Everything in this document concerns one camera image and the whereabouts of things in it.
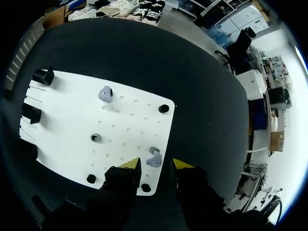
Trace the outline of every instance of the white wall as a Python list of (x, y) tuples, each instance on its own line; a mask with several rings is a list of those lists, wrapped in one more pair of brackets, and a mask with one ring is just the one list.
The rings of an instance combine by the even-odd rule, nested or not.
[[(287, 43), (283, 30), (274, 31), (253, 41), (253, 46), (266, 51), (269, 57), (281, 55), (293, 82), (291, 99), (293, 107), (287, 109), (285, 128), (285, 141), (283, 152), (276, 152), (271, 157), (261, 153), (253, 154), (255, 162), (268, 164), (268, 178), (264, 188), (274, 186), (275, 189), (283, 188), (281, 195), (284, 214), (297, 193), (301, 190), (308, 167), (308, 85), (307, 74), (297, 57), (297, 54)], [(259, 206), (259, 201), (264, 193), (260, 193), (254, 201)], [(272, 214), (270, 220), (276, 222), (278, 209)]]

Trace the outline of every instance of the white pegboard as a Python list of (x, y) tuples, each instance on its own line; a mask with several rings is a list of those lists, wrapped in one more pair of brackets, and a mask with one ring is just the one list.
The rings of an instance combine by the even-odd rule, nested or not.
[[(38, 147), (38, 161), (50, 170), (77, 183), (99, 189), (104, 174), (111, 166), (119, 166), (136, 157), (141, 159), (141, 185), (137, 195), (153, 195), (161, 167), (146, 165), (153, 157), (150, 147), (157, 147), (165, 157), (175, 105), (172, 100), (119, 83), (54, 71), (49, 87), (30, 82), (25, 103), (42, 110), (41, 120), (31, 125), (20, 120), (22, 139)], [(104, 86), (113, 90), (113, 102), (98, 98)], [(167, 104), (162, 114), (158, 107)], [(100, 134), (101, 142), (92, 142), (91, 134)], [(86, 178), (96, 176), (90, 184)]]

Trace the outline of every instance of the black tabletop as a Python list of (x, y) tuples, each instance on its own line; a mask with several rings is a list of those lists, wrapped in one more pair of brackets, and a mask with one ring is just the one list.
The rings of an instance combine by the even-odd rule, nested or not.
[(30, 200), (35, 194), (54, 209), (64, 199), (84, 206), (95, 190), (39, 163), (18, 161), (22, 150), (14, 142), (26, 90), (32, 73), (50, 65), (153, 92), (177, 105), (157, 191), (137, 197), (125, 230), (186, 230), (169, 177), (171, 158), (203, 167), (216, 192), (226, 202), (232, 198), (248, 135), (248, 104), (241, 84), (211, 55), (168, 31), (123, 19), (85, 19), (45, 31), (22, 65), (11, 97), (2, 99), (7, 175), (35, 216), (39, 218)]

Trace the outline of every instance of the black sneaker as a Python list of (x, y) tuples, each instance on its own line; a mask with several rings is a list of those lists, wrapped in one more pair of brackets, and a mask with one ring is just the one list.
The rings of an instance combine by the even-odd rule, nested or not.
[(156, 3), (154, 3), (148, 10), (142, 22), (153, 26), (157, 26), (164, 7), (165, 7), (164, 1), (159, 0)]
[(127, 19), (141, 21), (155, 2), (156, 0), (145, 0), (140, 2), (139, 7), (127, 16)]

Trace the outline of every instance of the black chair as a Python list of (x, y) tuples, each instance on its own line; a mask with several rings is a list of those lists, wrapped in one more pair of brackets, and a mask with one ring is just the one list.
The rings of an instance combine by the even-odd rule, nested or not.
[(235, 72), (236, 75), (239, 75), (252, 69), (248, 61), (247, 49), (251, 44), (251, 38), (254, 37), (256, 37), (255, 32), (248, 27), (245, 30), (241, 30), (237, 40), (227, 47), (228, 55), (215, 51), (216, 54), (219, 53), (227, 60), (224, 65), (229, 64), (233, 74)]

